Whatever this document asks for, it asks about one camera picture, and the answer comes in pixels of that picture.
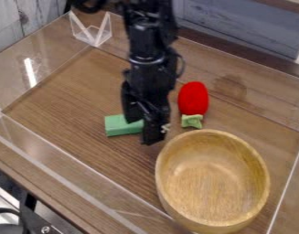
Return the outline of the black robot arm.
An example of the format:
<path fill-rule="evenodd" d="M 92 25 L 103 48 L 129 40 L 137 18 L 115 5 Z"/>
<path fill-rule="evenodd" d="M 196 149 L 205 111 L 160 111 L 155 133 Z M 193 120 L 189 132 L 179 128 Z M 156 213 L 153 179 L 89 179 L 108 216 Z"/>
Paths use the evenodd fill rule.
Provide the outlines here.
<path fill-rule="evenodd" d="M 129 68 L 121 72 L 121 109 L 128 123 L 141 121 L 140 142 L 159 143 L 168 132 L 168 94 L 185 69 L 172 48 L 177 22 L 172 0 L 115 0 L 129 43 Z"/>

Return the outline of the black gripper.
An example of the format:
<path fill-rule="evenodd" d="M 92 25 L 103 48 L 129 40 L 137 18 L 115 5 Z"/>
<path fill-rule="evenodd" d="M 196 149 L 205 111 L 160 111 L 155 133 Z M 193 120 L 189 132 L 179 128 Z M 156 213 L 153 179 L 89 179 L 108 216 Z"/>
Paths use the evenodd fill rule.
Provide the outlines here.
<path fill-rule="evenodd" d="M 147 63 L 131 61 L 131 68 L 123 72 L 123 115 L 128 123 L 143 118 L 141 143 L 145 145 L 160 142 L 168 132 L 168 93 L 183 74 L 183 63 L 179 54 L 169 54 L 161 60 Z"/>

